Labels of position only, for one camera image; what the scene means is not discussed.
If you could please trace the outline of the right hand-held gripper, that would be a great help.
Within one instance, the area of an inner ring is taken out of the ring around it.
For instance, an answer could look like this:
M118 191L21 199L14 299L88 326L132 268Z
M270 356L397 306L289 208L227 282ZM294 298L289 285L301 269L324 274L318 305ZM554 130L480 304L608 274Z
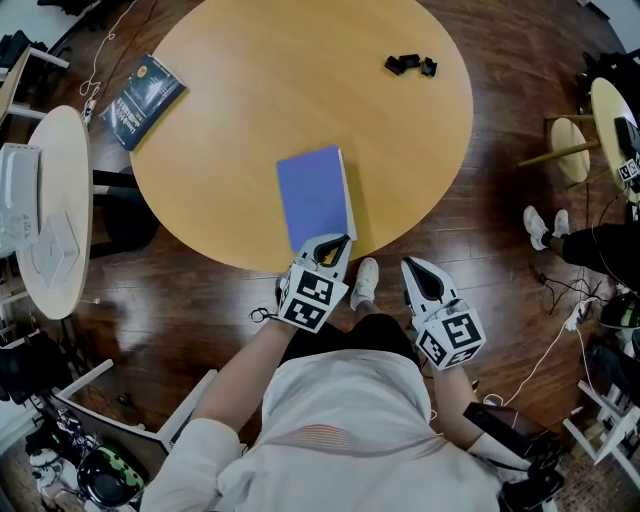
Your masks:
M472 360L486 343L486 334L476 309L470 308L453 279L440 267L415 257L401 261L405 302L411 309L415 343L429 363L443 371ZM423 315L426 299L448 303Z

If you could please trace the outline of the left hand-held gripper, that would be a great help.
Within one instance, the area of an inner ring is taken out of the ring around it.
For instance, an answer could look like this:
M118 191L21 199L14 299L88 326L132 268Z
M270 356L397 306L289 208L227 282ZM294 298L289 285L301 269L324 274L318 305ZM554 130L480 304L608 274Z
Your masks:
M317 333L348 291L344 278L352 245L347 234L308 239L279 282L277 319Z

